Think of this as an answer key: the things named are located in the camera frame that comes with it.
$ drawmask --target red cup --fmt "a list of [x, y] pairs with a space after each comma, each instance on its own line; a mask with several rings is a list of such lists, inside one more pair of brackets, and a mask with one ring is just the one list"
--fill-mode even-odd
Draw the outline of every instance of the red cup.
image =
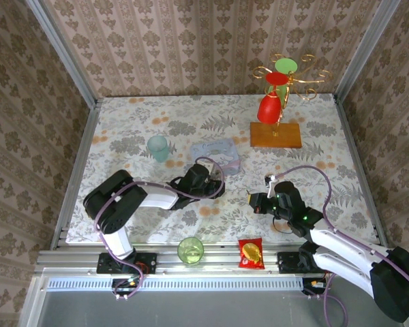
[[276, 124], [280, 119], [282, 112], [282, 103], [275, 91], [271, 92], [262, 99], [258, 110], [258, 119], [264, 124]]

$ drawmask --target wall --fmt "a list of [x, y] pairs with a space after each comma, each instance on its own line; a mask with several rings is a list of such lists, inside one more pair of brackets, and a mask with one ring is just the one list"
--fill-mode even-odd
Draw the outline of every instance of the wall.
[[409, 0], [400, 3], [344, 108], [389, 240], [409, 250]]
[[0, 0], [0, 326], [50, 244], [87, 114], [25, 2]]
[[[262, 93], [276, 52], [334, 73], [336, 89], [380, 0], [44, 0], [98, 97]], [[316, 70], [305, 78], [316, 77]]]

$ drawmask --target translucent cup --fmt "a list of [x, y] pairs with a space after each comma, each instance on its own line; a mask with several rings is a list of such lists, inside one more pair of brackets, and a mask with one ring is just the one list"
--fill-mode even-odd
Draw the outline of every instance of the translucent cup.
[[161, 135], [152, 136], [147, 142], [147, 148], [157, 162], [166, 161], [170, 152], [166, 138]]
[[188, 237], [182, 240], [177, 247], [179, 259], [186, 264], [197, 264], [203, 257], [205, 248], [198, 238]]

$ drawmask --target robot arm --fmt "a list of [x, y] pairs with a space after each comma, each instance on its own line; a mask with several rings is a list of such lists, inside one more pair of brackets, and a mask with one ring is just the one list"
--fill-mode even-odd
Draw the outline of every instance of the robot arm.
[[[220, 189], [218, 198], [224, 193], [224, 181], [213, 179], [214, 167], [195, 163], [183, 177], [178, 177], [164, 187], [155, 183], [136, 182], [107, 207], [98, 220], [98, 228], [113, 254], [126, 261], [133, 261], [136, 251], [129, 241], [125, 224], [139, 207], [154, 207], [165, 210], [184, 208], [198, 198], [212, 196]], [[83, 201], [90, 218], [95, 219], [100, 209], [118, 190], [134, 179], [125, 170], [115, 172], [94, 189]]]
[[390, 264], [374, 255], [380, 253], [409, 275], [409, 253], [401, 247], [387, 249], [346, 232], [337, 232], [320, 211], [305, 205], [297, 188], [289, 181], [278, 183], [266, 177], [269, 192], [249, 196], [255, 213], [284, 219], [298, 237], [307, 240], [299, 249], [299, 265], [307, 271], [331, 271], [365, 290], [391, 319], [404, 322], [409, 317], [409, 282]]

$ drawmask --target red snack bag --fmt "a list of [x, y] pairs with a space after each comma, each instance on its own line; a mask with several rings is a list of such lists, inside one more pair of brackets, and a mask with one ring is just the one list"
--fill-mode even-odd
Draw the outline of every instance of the red snack bag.
[[262, 256], [262, 239], [239, 240], [241, 262], [239, 268], [265, 269]]

